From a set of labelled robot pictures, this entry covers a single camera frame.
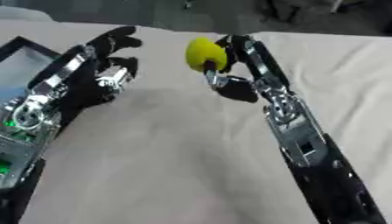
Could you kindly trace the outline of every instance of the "white tablecloth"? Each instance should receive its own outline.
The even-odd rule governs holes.
[[[0,22],[64,52],[113,28]],[[138,78],[116,101],[83,112],[45,154],[22,223],[317,223],[263,119],[264,101],[211,91],[184,59],[212,33],[139,27]],[[392,39],[259,32],[392,221]],[[235,75],[248,75],[237,66]]]

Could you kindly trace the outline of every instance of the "floor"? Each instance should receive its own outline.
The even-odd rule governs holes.
[[[44,11],[58,21],[145,25],[187,32],[276,31],[381,36],[383,26],[392,20],[390,1],[369,0],[345,13],[302,10],[293,24],[287,24],[266,19],[258,10],[263,7],[263,1],[196,0],[189,10],[183,9],[183,0],[3,0],[3,4]],[[290,7],[279,2],[282,0],[276,1],[282,15],[287,16]]]

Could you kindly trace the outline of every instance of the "robotic arm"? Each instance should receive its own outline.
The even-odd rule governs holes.
[[[136,58],[110,57],[142,45],[129,37],[135,31],[120,27],[71,48],[0,105],[0,122],[8,124],[0,125],[0,223],[17,223],[9,192],[29,178],[47,145],[83,109],[114,100],[135,78]]]
[[[202,71],[211,88],[230,99],[257,102],[279,142],[284,161],[319,223],[387,223],[367,188],[338,146],[317,123],[264,44],[250,36],[226,36],[211,43],[198,38],[186,50],[191,68]],[[236,62],[252,79],[221,76]]]

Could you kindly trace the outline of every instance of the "yellow ball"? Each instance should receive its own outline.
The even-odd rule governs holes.
[[[196,38],[186,48],[186,63],[198,72],[204,71],[204,63],[211,60],[217,70],[223,69],[228,63],[228,56],[223,48],[210,41],[208,38]]]

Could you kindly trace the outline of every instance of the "green led light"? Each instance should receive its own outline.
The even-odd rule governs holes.
[[[15,122],[13,121],[4,122],[4,125],[9,127],[15,127]]]
[[[7,174],[10,172],[11,163],[0,159],[0,174]]]

